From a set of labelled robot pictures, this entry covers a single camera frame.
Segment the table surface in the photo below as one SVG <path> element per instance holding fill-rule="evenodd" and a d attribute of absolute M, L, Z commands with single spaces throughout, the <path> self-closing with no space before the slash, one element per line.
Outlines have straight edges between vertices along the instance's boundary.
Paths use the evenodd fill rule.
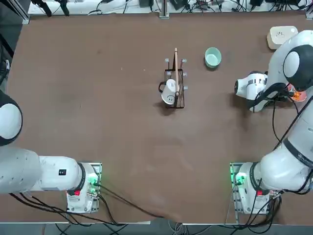
<path fill-rule="evenodd" d="M 276 25 L 313 29 L 299 12 L 33 18 L 22 28 L 8 82 L 24 118 L 15 145 L 101 161 L 103 184 L 146 210 L 184 223 L 223 224 L 229 163 L 259 161 L 276 144 L 272 110 L 252 114 L 233 94 L 236 79 L 267 70 L 273 51 L 266 35 Z M 187 59 L 189 89 L 185 109 L 173 112 L 164 109 L 157 86 L 175 47 Z M 215 71 L 204 64 L 208 47 L 222 53 Z M 295 115 L 291 106 L 277 110 L 279 136 Z M 64 192 L 35 195 L 66 207 Z M 284 195 L 275 223 L 313 225 L 312 198 Z M 1 222 L 64 221 L 9 195 L 0 199 Z M 107 199 L 117 221 L 152 219 Z M 230 209 L 227 222 L 235 223 L 232 203 Z M 109 220 L 103 206 L 92 216 Z"/>

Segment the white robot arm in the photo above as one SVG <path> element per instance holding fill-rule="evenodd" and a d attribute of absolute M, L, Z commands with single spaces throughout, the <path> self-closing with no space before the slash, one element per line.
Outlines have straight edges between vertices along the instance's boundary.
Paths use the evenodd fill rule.
<path fill-rule="evenodd" d="M 21 129 L 21 109 L 0 91 L 0 193 L 66 190 L 70 212 L 98 211 L 99 188 L 94 183 L 100 183 L 100 176 L 92 165 L 9 146 Z"/>
<path fill-rule="evenodd" d="M 313 169 L 313 89 L 310 88 L 313 86 L 312 65 L 313 31 L 305 30 L 277 49 L 270 60 L 267 77 L 258 72 L 236 81 L 235 93 L 245 97 L 248 108 L 254 112 L 260 111 L 288 83 L 296 90 L 307 91 L 308 94 L 306 108 L 289 136 L 259 163 L 244 163 L 241 166 L 237 175 L 244 178 L 244 183 L 238 185 L 244 213 L 251 213 L 250 208 L 258 190 L 261 191 L 258 197 L 262 203 L 255 204 L 253 213 L 258 212 L 269 200 L 269 190 L 306 191 L 310 187 L 310 172 Z"/>

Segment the teal bowl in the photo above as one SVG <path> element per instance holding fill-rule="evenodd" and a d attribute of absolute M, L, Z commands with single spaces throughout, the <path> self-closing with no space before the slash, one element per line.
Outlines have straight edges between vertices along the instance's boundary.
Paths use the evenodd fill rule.
<path fill-rule="evenodd" d="M 206 66 L 214 69 L 221 63 L 222 54 L 217 48 L 210 47 L 205 51 L 204 60 Z"/>

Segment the wire rack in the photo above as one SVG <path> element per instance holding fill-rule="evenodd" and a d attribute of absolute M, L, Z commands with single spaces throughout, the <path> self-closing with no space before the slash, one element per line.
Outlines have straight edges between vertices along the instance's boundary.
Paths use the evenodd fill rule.
<path fill-rule="evenodd" d="M 168 79 L 172 79 L 172 73 L 175 74 L 176 68 L 175 68 L 175 56 L 173 59 L 173 66 L 170 68 L 170 61 L 169 59 L 165 59 L 165 61 L 168 64 L 167 69 L 164 71 L 164 82 Z M 166 105 L 167 108 L 169 109 L 183 109 L 185 107 L 185 96 L 184 96 L 184 77 L 186 76 L 186 73 L 183 72 L 182 65 L 183 63 L 186 62 L 186 59 L 181 59 L 180 60 L 180 66 L 178 69 L 178 84 L 179 84 L 179 92 L 175 94 L 175 101 L 174 104 L 172 105 Z"/>

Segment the black cable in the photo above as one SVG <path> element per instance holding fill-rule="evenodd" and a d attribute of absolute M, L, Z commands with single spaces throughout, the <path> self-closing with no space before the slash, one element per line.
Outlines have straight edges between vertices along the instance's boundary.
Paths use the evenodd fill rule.
<path fill-rule="evenodd" d="M 46 212 L 50 212 L 50 213 L 64 213 L 64 212 L 57 212 L 57 211 L 51 211 L 51 210 L 48 210 L 46 208 L 42 208 L 42 207 L 37 207 L 37 206 L 34 206 L 30 203 L 27 203 L 25 201 L 23 201 L 22 199 L 20 199 L 18 196 L 10 193 L 10 196 L 14 197 L 16 200 L 18 200 L 19 202 L 23 203 L 24 205 L 27 205 L 29 207 L 32 207 L 32 208 L 36 208 L 36 209 L 39 209 L 41 211 L 46 211 Z M 66 214 L 72 214 L 72 215 L 76 215 L 76 216 L 80 216 L 80 217 L 83 217 L 83 218 L 86 218 L 86 219 L 91 219 L 91 220 L 95 220 L 95 221 L 99 221 L 101 223 L 103 223 L 108 229 L 110 229 L 113 233 L 117 234 L 111 227 L 108 226 L 108 224 L 111 224 L 113 225 L 112 223 L 109 223 L 107 221 L 104 221 L 104 220 L 101 220 L 101 219 L 97 219 L 97 218 L 93 218 L 93 217 L 90 217 L 90 216 L 87 216 L 87 215 L 84 215 L 84 214 L 79 214 L 79 213 L 72 213 L 72 212 L 65 212 Z"/>
<path fill-rule="evenodd" d="M 122 229 L 124 229 L 128 224 L 125 224 L 122 228 L 116 230 L 115 232 L 118 233 L 119 231 L 121 231 Z"/>
<path fill-rule="evenodd" d="M 153 214 L 153 213 L 150 213 L 150 212 L 144 210 L 143 208 L 137 206 L 136 204 L 134 204 L 134 203 L 132 203 L 132 202 L 126 200 L 125 198 L 119 196 L 118 194 L 116 194 L 115 192 L 111 191 L 111 190 L 108 189 L 107 187 L 104 187 L 104 186 L 102 186 L 102 185 L 100 185 L 100 184 L 93 184 L 93 185 L 105 189 L 106 191 L 110 192 L 110 193 L 113 194 L 114 196 L 116 196 L 116 197 L 118 197 L 119 199 L 123 200 L 124 202 L 126 202 L 126 203 L 129 204 L 130 206 L 135 207 L 136 209 L 140 210 L 141 212 L 144 212 L 144 213 L 146 213 L 146 214 L 148 214 L 148 215 L 150 215 L 150 216 L 153 216 L 153 217 L 155 217 L 155 218 L 164 218 L 163 216 L 156 215 L 156 214 Z"/>
<path fill-rule="evenodd" d="M 215 1 L 216 1 L 216 3 L 217 3 L 217 6 L 219 6 L 220 12 L 222 12 L 222 5 L 219 4 L 218 0 L 215 0 Z"/>
<path fill-rule="evenodd" d="M 284 140 L 284 138 L 286 137 L 286 135 L 288 134 L 289 130 L 292 128 L 292 126 L 295 124 L 295 122 L 298 120 L 299 116 L 303 113 L 303 111 L 307 108 L 307 106 L 311 103 L 313 99 L 313 96 L 310 97 L 310 99 L 308 100 L 308 102 L 302 107 L 302 109 L 299 111 L 299 113 L 297 114 L 297 116 L 293 119 L 293 121 L 291 122 L 290 126 L 288 127 L 288 129 L 285 131 L 285 133 L 283 134 L 282 138 L 279 140 L 279 142 L 277 143 L 277 145 L 274 147 L 274 150 L 282 143 L 282 141 Z"/>
<path fill-rule="evenodd" d="M 234 3 L 236 3 L 236 4 L 238 4 L 244 11 L 246 11 L 246 9 L 245 9 L 239 2 L 236 2 L 236 1 L 233 1 L 233 0 L 230 0 L 230 1 L 232 1 L 232 2 L 234 2 Z"/>
<path fill-rule="evenodd" d="M 211 9 L 213 12 L 216 12 L 212 7 L 209 6 L 208 8 Z"/>
<path fill-rule="evenodd" d="M 70 225 L 68 225 L 67 228 L 62 231 L 62 229 L 60 229 L 57 224 L 55 224 L 55 226 L 57 226 L 58 230 L 61 232 L 60 235 L 62 235 L 62 234 L 67 235 L 67 234 L 65 233 L 65 231 L 66 231 L 67 229 L 69 229 L 69 227 L 70 227 Z"/>
<path fill-rule="evenodd" d="M 123 14 L 124 14 L 125 11 L 126 11 L 127 3 L 128 3 L 128 0 L 126 0 L 126 4 L 125 4 L 124 10 L 123 10 Z"/>
<path fill-rule="evenodd" d="M 275 108 L 276 108 L 276 99 L 274 99 L 274 103 L 273 103 L 272 128 L 273 128 L 273 132 L 274 132 L 276 139 L 279 141 L 280 139 L 278 138 L 278 136 L 276 134 L 275 126 L 274 126 Z"/>
<path fill-rule="evenodd" d="M 276 4 L 277 4 L 277 0 L 275 1 L 274 6 L 273 6 L 269 11 L 272 11 L 272 9 L 274 9 L 274 7 L 276 6 Z"/>
<path fill-rule="evenodd" d="M 289 95 L 287 96 L 287 98 L 293 103 L 293 105 L 294 105 L 294 107 L 295 107 L 295 109 L 297 111 L 297 114 L 298 114 L 299 113 L 299 109 L 298 109 L 297 105 L 295 104 L 295 101 Z"/>
<path fill-rule="evenodd" d="M 160 6 L 158 5 L 157 0 L 156 0 L 156 5 L 157 5 L 157 7 L 158 7 L 158 10 L 161 12 L 161 8 L 160 8 Z"/>
<path fill-rule="evenodd" d="M 70 221 L 68 218 L 66 218 L 66 216 L 64 216 L 64 215 L 62 214 L 62 213 L 66 213 L 67 211 L 62 210 L 62 209 L 60 209 L 60 208 L 58 208 L 58 207 L 49 206 L 49 205 L 47 205 L 46 203 L 44 203 L 43 201 L 39 200 L 37 197 L 32 196 L 32 198 L 34 198 L 35 200 L 37 200 L 39 203 L 34 202 L 34 201 L 28 199 L 28 198 L 25 197 L 25 195 L 24 195 L 23 193 L 21 193 L 21 192 L 20 192 L 20 195 L 22 196 L 22 198 L 24 198 L 26 201 L 28 201 L 28 202 L 30 202 L 30 203 L 32 203 L 32 204 L 35 204 L 35 205 L 38 205 L 38 206 L 44 206 L 44 207 L 47 207 L 47 208 L 49 208 L 49 209 L 51 209 L 51 210 L 53 210 L 53 211 L 59 210 L 59 211 L 56 211 L 56 213 L 58 213 L 60 216 L 62 216 L 62 217 L 63 217 L 65 220 L 67 220 L 70 224 L 80 225 L 80 226 L 83 226 L 83 227 L 90 227 L 90 226 L 91 226 L 91 224 L 90 224 L 90 225 L 86 225 L 86 224 L 82 224 L 82 223 L 78 222 L 78 221 L 75 219 L 75 217 L 74 217 L 73 215 L 69 214 L 69 216 L 76 222 L 76 223 L 73 223 L 73 222 Z"/>
<path fill-rule="evenodd" d="M 273 224 L 273 219 L 274 219 L 274 216 L 275 216 L 275 214 L 274 214 L 275 202 L 276 202 L 276 200 L 274 200 L 274 203 L 273 203 L 272 217 L 271 217 L 271 220 L 270 220 L 270 223 L 269 223 L 268 228 L 265 229 L 265 230 L 262 231 L 262 232 L 257 232 L 257 231 L 253 231 L 251 228 L 248 227 L 248 229 L 249 229 L 251 232 L 253 232 L 253 233 L 255 233 L 255 234 L 264 234 L 264 233 L 266 233 L 266 232 L 271 228 L 271 226 L 272 226 L 272 224 Z"/>
<path fill-rule="evenodd" d="M 258 187 L 257 187 L 257 190 L 260 188 L 261 182 L 262 182 L 262 179 L 260 179 L 260 182 L 259 182 L 259 185 L 258 185 Z M 250 213 L 250 216 L 249 216 L 247 222 L 245 223 L 245 225 L 243 225 L 243 226 L 242 226 L 242 225 L 239 225 L 239 227 L 235 228 L 235 230 L 232 231 L 230 235 L 233 235 L 233 234 L 234 234 L 235 232 L 237 232 L 238 230 L 242 230 L 242 229 L 245 229 L 245 228 L 248 227 L 249 221 L 250 221 L 250 219 L 251 219 L 251 217 L 252 217 L 252 214 L 253 214 L 253 210 L 254 210 L 254 206 L 255 206 L 256 197 L 257 197 L 257 195 L 258 195 L 257 190 L 255 191 L 255 196 L 254 196 L 254 200 L 253 200 L 253 205 L 252 205 L 251 213 Z"/>
<path fill-rule="evenodd" d="M 98 195 L 98 197 L 101 199 L 101 201 L 104 203 L 104 205 L 106 206 L 106 209 L 107 209 L 107 211 L 108 211 L 108 214 L 109 214 L 109 217 L 110 217 L 110 220 L 112 221 L 112 223 L 114 224 L 114 225 L 118 225 L 118 223 L 113 219 L 113 216 L 112 216 L 112 214 L 111 214 L 111 211 L 110 211 L 110 208 L 109 208 L 109 205 L 108 205 L 108 203 L 107 203 L 107 201 L 104 199 L 104 197 L 103 196 L 101 196 L 100 194 Z"/>
<path fill-rule="evenodd" d="M 308 192 L 310 192 L 310 189 L 306 190 L 305 192 L 301 192 L 305 186 L 307 185 L 308 181 L 310 180 L 310 178 L 313 176 L 313 169 L 309 172 L 304 184 L 301 186 L 301 188 L 299 188 L 297 191 L 292 191 L 292 190 L 285 190 L 286 192 L 292 192 L 292 193 L 295 193 L 295 194 L 299 194 L 299 195 L 304 195 L 304 194 L 307 194 Z"/>

